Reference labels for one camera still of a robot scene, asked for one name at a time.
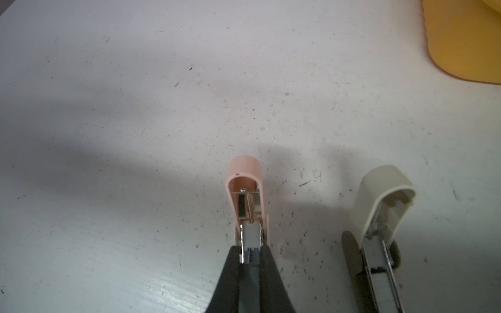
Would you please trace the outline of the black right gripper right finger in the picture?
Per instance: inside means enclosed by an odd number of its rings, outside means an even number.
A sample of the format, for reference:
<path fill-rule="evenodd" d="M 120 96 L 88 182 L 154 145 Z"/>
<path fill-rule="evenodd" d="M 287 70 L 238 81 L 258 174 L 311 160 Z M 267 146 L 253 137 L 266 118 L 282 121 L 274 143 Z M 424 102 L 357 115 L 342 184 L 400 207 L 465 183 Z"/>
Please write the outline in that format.
<path fill-rule="evenodd" d="M 263 245 L 260 251 L 259 274 L 260 311 L 295 313 L 271 249 L 267 245 Z"/>

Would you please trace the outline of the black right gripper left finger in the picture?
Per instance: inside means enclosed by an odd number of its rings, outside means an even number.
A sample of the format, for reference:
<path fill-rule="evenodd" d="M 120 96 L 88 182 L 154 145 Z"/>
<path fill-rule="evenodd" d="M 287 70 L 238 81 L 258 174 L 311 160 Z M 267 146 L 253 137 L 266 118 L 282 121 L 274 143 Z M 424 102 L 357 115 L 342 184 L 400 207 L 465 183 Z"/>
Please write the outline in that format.
<path fill-rule="evenodd" d="M 240 248 L 232 246 L 206 313 L 235 313 L 239 309 Z"/>

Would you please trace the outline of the grey staple strip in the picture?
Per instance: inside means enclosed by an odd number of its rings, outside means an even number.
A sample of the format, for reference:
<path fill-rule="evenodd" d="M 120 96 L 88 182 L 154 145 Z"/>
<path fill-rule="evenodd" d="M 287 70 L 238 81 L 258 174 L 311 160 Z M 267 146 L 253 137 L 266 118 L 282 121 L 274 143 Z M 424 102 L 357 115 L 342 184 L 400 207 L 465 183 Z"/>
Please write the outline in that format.
<path fill-rule="evenodd" d="M 241 238 L 239 312 L 260 312 L 260 224 L 244 222 L 241 226 Z"/>
<path fill-rule="evenodd" d="M 393 283 L 387 271 L 371 274 L 373 293 L 380 313 L 398 313 Z"/>

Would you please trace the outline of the beige olive mini stapler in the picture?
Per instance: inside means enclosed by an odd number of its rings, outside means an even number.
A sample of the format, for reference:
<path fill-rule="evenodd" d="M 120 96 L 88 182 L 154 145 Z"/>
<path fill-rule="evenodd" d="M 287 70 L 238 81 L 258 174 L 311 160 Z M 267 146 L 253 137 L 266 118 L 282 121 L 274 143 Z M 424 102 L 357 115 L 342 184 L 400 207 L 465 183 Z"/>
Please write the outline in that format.
<path fill-rule="evenodd" d="M 372 273 L 387 271 L 399 312 L 404 306 L 394 271 L 401 265 L 395 236 L 413 206 L 416 189 L 393 165 L 379 166 L 361 180 L 342 246 L 360 312 L 379 312 L 373 293 Z"/>

